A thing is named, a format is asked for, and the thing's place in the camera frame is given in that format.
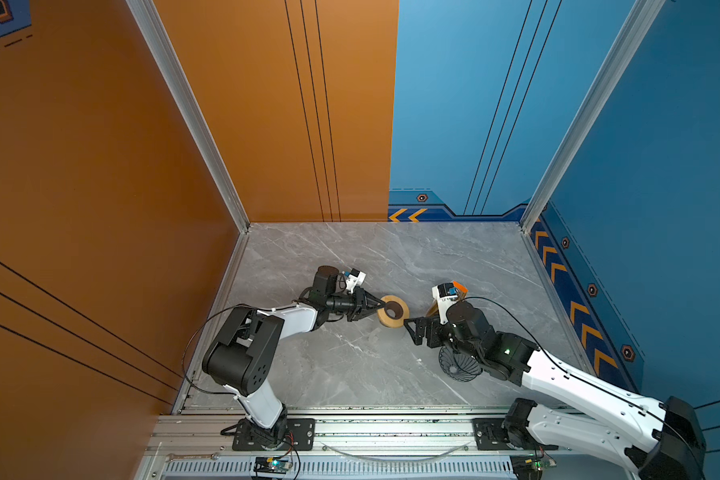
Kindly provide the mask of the black ribbed coffee dripper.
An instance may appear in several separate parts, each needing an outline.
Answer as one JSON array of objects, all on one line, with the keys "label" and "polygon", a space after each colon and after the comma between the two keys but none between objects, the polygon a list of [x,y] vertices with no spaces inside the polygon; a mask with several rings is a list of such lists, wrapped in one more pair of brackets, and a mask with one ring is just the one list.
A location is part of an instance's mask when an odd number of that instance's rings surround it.
[{"label": "black ribbed coffee dripper", "polygon": [[481,365],[472,356],[448,346],[440,348],[438,361],[441,370],[459,382],[471,382],[483,373]]}]

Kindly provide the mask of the wooden ring dripper stand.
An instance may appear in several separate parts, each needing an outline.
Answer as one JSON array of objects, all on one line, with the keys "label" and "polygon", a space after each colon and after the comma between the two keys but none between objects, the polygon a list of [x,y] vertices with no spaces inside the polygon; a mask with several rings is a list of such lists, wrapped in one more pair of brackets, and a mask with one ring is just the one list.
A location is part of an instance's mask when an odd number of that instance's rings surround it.
[{"label": "wooden ring dripper stand", "polygon": [[379,322],[387,328],[402,328],[405,321],[410,318],[407,303],[394,295],[386,295],[381,300],[384,305],[377,311]]}]

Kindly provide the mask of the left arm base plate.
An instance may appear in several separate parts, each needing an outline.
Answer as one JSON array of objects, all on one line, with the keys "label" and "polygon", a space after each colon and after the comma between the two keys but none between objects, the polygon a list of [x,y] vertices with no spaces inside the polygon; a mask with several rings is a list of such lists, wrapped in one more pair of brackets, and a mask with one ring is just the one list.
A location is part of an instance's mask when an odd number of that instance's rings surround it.
[{"label": "left arm base plate", "polygon": [[315,440],[316,420],[314,418],[286,418],[275,423],[270,429],[242,419],[235,429],[232,441],[233,451],[287,450],[291,446],[297,451],[311,451]]}]

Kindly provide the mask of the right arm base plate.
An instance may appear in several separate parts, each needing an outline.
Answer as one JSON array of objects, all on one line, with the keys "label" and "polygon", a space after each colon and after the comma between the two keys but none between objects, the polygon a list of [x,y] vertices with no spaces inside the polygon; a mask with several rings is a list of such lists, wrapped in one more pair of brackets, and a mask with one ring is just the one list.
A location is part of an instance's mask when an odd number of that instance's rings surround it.
[{"label": "right arm base plate", "polygon": [[528,422],[498,418],[475,418],[472,429],[477,448],[488,450],[558,450],[557,445],[542,444],[530,432]]}]

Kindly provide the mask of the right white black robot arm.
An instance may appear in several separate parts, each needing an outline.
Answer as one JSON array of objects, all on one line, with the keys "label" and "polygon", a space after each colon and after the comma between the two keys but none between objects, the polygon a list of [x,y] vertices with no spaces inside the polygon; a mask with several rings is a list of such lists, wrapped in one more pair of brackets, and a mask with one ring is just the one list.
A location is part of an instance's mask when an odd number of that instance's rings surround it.
[{"label": "right white black robot arm", "polygon": [[443,316],[405,320],[417,345],[454,354],[447,373],[487,373],[574,408],[558,412],[518,398],[502,431],[509,445],[571,449],[620,466],[641,479],[702,479],[706,443],[694,409],[671,396],[657,400],[624,390],[548,353],[537,342],[496,330],[465,300]]}]

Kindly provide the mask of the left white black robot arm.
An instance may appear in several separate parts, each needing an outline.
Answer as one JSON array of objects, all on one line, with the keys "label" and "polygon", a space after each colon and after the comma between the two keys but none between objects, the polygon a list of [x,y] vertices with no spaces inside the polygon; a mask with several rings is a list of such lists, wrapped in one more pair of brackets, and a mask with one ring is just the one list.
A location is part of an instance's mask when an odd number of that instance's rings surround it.
[{"label": "left white black robot arm", "polygon": [[275,395],[268,375],[279,342],[318,330],[330,321],[358,321],[386,306],[363,287],[365,274],[317,269],[313,283],[292,303],[269,309],[235,306],[211,341],[202,371],[242,407],[245,418],[235,428],[266,448],[280,446],[288,434],[288,411]]}]

